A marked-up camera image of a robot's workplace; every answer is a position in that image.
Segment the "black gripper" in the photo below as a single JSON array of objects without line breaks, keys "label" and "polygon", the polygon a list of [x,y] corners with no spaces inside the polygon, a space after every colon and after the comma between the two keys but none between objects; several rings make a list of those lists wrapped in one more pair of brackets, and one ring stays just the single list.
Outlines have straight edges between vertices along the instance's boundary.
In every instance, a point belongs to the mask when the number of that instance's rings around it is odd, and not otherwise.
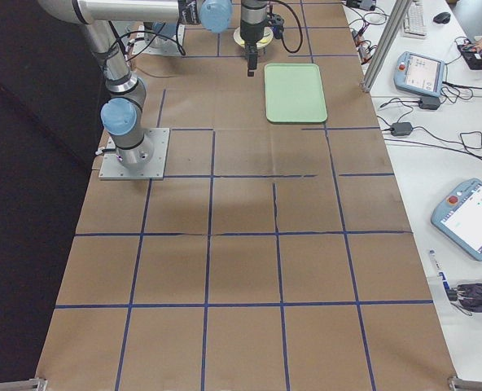
[{"label": "black gripper", "polygon": [[257,69],[258,51],[256,44],[263,38],[266,26],[266,2],[241,1],[240,37],[244,41],[247,57],[247,75],[253,77]]}]

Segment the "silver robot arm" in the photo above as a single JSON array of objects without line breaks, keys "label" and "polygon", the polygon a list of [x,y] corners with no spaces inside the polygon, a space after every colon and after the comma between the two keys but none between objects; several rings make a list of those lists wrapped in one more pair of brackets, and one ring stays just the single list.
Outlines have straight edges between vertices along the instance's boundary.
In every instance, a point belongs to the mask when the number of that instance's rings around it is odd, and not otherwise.
[{"label": "silver robot arm", "polygon": [[141,127],[147,92],[131,70],[110,23],[168,22],[202,25],[221,33],[230,25],[229,1],[41,1],[41,8],[58,20],[81,26],[93,56],[102,69],[111,100],[101,110],[104,128],[124,167],[145,165],[155,151]]},{"label": "silver robot arm", "polygon": [[144,22],[144,41],[151,55],[179,56],[185,27],[180,24]]}]

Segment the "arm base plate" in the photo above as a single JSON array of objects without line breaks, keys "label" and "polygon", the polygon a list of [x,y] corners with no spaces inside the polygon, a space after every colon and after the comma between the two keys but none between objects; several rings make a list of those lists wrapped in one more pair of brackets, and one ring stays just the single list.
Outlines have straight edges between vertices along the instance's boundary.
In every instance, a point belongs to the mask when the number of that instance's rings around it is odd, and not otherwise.
[{"label": "arm base plate", "polygon": [[169,128],[144,128],[142,143],[135,149],[118,148],[107,138],[99,178],[102,180],[163,180],[169,147]]},{"label": "arm base plate", "polygon": [[185,26],[171,23],[144,23],[134,39],[133,55],[181,56],[178,45],[183,45]]}]

